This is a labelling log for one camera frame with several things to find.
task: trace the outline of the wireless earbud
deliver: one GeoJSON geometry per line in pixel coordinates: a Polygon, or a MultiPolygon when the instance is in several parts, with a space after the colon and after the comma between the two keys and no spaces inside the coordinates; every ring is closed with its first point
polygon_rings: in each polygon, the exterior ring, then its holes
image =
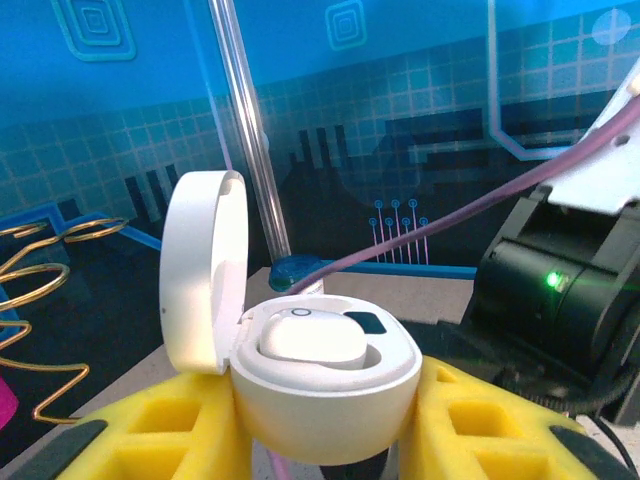
{"type": "Polygon", "coordinates": [[[274,360],[360,370],[367,354],[367,338],[362,327],[345,315],[290,308],[265,322],[259,351],[274,360]]]}

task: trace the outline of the earbud charging case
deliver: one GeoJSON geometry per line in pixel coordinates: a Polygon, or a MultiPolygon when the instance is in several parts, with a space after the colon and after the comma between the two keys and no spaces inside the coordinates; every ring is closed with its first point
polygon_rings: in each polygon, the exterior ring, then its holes
{"type": "Polygon", "coordinates": [[[185,174],[171,198],[160,255],[162,334],[174,368],[212,375],[230,368],[248,432],[293,460],[340,465],[388,448],[412,413],[422,366],[413,339],[390,313],[349,297],[285,296],[244,312],[248,243],[242,176],[185,174]],[[288,308],[374,319],[365,367],[262,355],[262,327],[288,308]]]}

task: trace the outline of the black cable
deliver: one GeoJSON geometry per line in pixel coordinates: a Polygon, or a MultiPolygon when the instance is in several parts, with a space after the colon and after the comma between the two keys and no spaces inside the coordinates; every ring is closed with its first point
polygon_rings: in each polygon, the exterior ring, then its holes
{"type": "Polygon", "coordinates": [[[613,445],[618,449],[618,451],[620,452],[620,455],[622,455],[622,459],[624,460],[624,463],[627,465],[627,468],[631,470],[636,477],[640,477],[638,475],[638,470],[636,469],[636,465],[635,463],[633,463],[633,459],[631,458],[631,455],[629,455],[629,452],[627,451],[622,441],[618,438],[616,433],[613,430],[611,430],[611,427],[609,427],[609,425],[603,422],[600,417],[592,415],[589,418],[596,425],[596,427],[602,430],[602,433],[604,433],[607,436],[607,438],[611,440],[611,443],[613,443],[613,445]]]}
{"type": "Polygon", "coordinates": [[[607,391],[586,395],[575,400],[528,392],[526,387],[521,387],[517,384],[517,378],[514,375],[510,376],[504,371],[499,375],[499,381],[496,379],[495,383],[511,393],[550,410],[568,413],[569,415],[579,415],[591,414],[618,400],[627,392],[638,372],[639,369],[637,367],[630,367],[614,380],[607,391]]]}

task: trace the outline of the transparent tube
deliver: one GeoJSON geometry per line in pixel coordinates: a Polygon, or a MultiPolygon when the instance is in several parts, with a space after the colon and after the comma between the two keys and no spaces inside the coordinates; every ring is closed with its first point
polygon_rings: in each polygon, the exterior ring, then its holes
{"type": "Polygon", "coordinates": [[[276,181],[233,0],[209,0],[240,139],[258,200],[271,261],[291,254],[276,181]]]}

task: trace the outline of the coiled gold wire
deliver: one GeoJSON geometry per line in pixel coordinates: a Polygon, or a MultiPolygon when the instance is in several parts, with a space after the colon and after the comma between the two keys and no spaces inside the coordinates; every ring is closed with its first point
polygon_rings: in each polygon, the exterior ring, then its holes
{"type": "MultiPolygon", "coordinates": [[[[90,222],[85,222],[74,227],[69,228],[65,232],[60,235],[56,235],[54,237],[50,237],[44,240],[39,240],[37,242],[30,243],[26,247],[22,248],[18,253],[13,255],[9,260],[3,263],[0,266],[0,285],[11,280],[15,280],[17,278],[25,277],[27,275],[33,275],[37,273],[43,272],[58,272],[56,278],[43,285],[42,287],[38,287],[28,293],[20,295],[19,297],[9,299],[4,302],[0,302],[0,312],[4,312],[5,310],[10,310],[12,308],[21,307],[23,305],[27,305],[29,303],[35,302],[36,300],[49,295],[54,290],[60,288],[69,278],[69,274],[71,273],[69,267],[67,265],[63,265],[61,263],[44,263],[41,265],[34,265],[30,267],[20,268],[18,270],[14,270],[10,272],[11,267],[16,265],[20,260],[22,260],[29,253],[38,250],[40,248],[45,248],[51,246],[57,242],[64,241],[65,243],[78,243],[84,242],[87,240],[93,240],[96,238],[105,237],[107,235],[111,235],[113,233],[119,232],[124,227],[127,226],[127,221],[123,218],[106,218],[99,220],[92,220],[90,222]],[[87,230],[89,228],[98,227],[98,226],[106,226],[115,224],[110,227],[103,228],[101,230],[97,230],[94,232],[87,232],[78,234],[78,232],[87,230]]],[[[18,227],[7,228],[4,230],[0,230],[0,237],[5,235],[13,235],[14,238],[24,238],[34,233],[40,232],[47,227],[46,223],[30,223],[27,225],[21,225],[18,227]]],[[[0,327],[19,327],[20,331],[0,342],[0,351],[9,345],[12,345],[24,337],[31,333],[31,324],[26,321],[17,320],[17,321],[7,321],[0,320],[0,327]]],[[[56,390],[54,393],[45,398],[42,402],[40,402],[33,409],[32,417],[36,421],[53,423],[57,425],[65,425],[65,424],[73,424],[78,421],[78,418],[56,418],[49,417],[44,415],[42,411],[55,402],[57,399],[62,397],[65,393],[71,390],[75,385],[80,383],[84,377],[89,374],[89,365],[86,363],[76,363],[72,365],[40,365],[35,363],[26,363],[26,362],[18,362],[16,360],[10,360],[8,358],[0,357],[0,366],[8,367],[8,368],[16,368],[20,370],[28,370],[31,372],[44,372],[44,373],[60,373],[60,372],[75,372],[78,374],[72,378],[70,381],[65,383],[61,388],[56,390]]]]}

